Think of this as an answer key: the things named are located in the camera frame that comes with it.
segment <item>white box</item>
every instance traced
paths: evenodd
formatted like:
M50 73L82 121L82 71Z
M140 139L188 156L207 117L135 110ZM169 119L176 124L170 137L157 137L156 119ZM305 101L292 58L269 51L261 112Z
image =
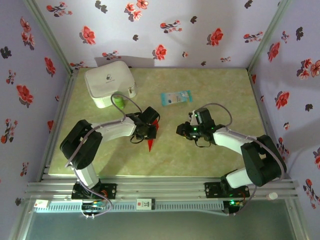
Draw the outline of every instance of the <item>white box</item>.
M84 74L85 84L95 105L103 109L112 105L111 95L121 93L128 98L137 94L137 86L124 61L114 61Z

